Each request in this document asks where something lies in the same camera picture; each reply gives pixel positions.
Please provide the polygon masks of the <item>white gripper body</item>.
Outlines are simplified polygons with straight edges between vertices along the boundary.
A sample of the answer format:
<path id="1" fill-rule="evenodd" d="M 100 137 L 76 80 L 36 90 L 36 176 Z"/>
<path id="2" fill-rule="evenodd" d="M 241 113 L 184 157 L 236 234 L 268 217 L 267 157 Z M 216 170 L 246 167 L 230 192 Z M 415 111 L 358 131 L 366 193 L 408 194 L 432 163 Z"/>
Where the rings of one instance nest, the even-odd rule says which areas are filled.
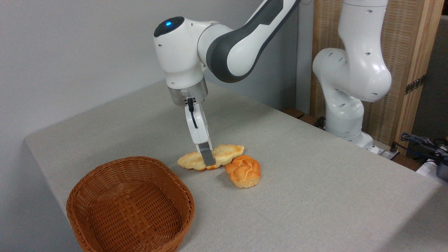
<path id="1" fill-rule="evenodd" d="M 184 113 L 189 128 L 192 141 L 195 145 L 207 142 L 211 145 L 210 136 L 208 133 L 208 123 L 203 111 L 203 102 L 195 103 L 193 112 L 189 111 L 189 107 L 184 108 Z"/>

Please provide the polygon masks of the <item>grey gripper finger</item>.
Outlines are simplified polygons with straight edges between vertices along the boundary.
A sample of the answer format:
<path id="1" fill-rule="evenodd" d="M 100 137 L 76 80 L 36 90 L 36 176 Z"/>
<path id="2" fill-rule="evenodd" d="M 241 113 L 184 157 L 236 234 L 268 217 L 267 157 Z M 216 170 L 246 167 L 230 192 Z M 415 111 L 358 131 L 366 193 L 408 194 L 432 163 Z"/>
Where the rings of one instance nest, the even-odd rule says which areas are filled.
<path id="1" fill-rule="evenodd" d="M 199 143 L 198 145 L 196 145 L 196 147 L 197 151 L 202 155 L 206 167 L 216 164 L 212 153 L 213 148 L 210 141 Z"/>

